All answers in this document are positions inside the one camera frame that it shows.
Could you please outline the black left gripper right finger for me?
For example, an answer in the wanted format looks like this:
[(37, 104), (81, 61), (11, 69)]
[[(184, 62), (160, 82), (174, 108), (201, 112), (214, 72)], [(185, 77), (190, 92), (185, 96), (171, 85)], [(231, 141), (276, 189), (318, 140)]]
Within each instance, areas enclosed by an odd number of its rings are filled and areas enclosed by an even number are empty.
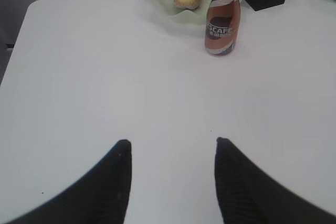
[(217, 139), (215, 187), (224, 223), (335, 223), (335, 215), (276, 182), (229, 139)]

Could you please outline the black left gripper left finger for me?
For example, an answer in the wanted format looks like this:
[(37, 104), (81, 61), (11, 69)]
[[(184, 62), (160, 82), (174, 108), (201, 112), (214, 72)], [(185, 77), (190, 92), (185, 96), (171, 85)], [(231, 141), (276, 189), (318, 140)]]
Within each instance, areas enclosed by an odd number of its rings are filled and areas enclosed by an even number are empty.
[(1, 223), (124, 223), (132, 181), (132, 145), (119, 140), (73, 183), (46, 170), (1, 178)]

